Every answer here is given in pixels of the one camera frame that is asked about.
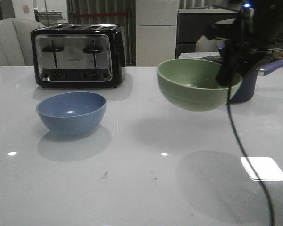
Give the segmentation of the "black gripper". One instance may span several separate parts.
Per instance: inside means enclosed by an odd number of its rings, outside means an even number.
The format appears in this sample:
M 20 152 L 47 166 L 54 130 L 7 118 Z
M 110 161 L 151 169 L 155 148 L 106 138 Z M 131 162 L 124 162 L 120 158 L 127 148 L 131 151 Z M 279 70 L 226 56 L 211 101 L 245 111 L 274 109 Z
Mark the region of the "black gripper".
M 210 24 L 206 38 L 224 41 L 219 47 L 222 63 L 216 82 L 221 86 L 242 82 L 243 53 L 283 50 L 283 0 L 244 0 L 234 21 Z

